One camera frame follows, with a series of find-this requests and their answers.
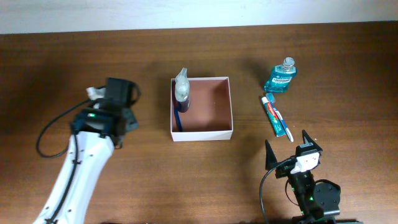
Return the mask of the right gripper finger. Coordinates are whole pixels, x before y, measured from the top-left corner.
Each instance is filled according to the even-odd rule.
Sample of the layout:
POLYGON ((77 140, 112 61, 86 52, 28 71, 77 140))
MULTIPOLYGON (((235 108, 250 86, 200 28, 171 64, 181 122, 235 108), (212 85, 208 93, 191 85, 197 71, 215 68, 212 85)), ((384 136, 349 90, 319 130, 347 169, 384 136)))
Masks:
POLYGON ((309 136, 306 130, 302 130, 302 139, 304 146, 316 146, 317 143, 309 136))
POLYGON ((266 147, 266 160, 265 160, 266 170, 271 170, 278 164, 278 161, 268 140, 265 140, 265 147, 266 147))

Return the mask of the blue disposable razor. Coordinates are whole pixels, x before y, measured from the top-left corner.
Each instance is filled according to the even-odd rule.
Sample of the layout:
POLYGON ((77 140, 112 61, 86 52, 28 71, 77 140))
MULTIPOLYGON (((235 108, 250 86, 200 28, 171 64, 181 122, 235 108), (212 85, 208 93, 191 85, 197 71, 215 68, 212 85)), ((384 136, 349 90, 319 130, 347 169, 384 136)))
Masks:
POLYGON ((183 132, 183 127, 182 127, 182 123, 180 120, 179 111, 178 111, 178 108, 176 108, 176 107, 174 108, 174 116, 175 116, 178 131, 183 132))

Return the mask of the clear spray bottle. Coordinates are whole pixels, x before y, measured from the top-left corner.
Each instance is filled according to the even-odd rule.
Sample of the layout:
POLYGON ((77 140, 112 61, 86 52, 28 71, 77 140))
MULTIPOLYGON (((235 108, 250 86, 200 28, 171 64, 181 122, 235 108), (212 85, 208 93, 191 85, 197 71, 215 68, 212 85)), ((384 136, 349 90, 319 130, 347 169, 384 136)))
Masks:
POLYGON ((177 110, 181 113, 187 112, 190 106, 190 83, 185 67, 175 77, 174 97, 177 110))

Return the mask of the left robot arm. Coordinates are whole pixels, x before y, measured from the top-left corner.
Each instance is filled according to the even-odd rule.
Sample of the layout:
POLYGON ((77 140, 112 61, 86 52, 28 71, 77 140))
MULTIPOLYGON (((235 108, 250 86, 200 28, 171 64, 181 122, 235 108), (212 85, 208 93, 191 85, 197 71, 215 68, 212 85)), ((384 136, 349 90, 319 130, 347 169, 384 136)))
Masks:
POLYGON ((65 161, 36 223, 83 223, 103 167, 122 148, 125 135, 139 127, 131 109, 141 96, 137 83, 108 78, 86 92, 61 152, 65 161))

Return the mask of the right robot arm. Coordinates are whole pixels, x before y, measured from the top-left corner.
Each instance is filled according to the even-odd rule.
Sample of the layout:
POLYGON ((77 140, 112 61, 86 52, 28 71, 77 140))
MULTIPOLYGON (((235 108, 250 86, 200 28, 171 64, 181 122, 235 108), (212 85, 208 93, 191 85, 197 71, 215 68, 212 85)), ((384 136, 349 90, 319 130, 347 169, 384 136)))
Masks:
POLYGON ((320 165, 323 149, 302 131, 303 144, 298 145, 293 156, 283 161, 278 161, 269 141, 265 141, 266 173, 259 185, 259 200, 263 219, 269 223, 263 201, 264 182, 275 172, 276 178, 286 177, 286 186, 290 185, 296 198, 296 205, 301 215, 293 217, 290 222, 298 224, 323 224, 323 223, 359 223, 358 220, 337 220, 340 214, 341 187, 327 179, 315 180, 311 173, 320 165))

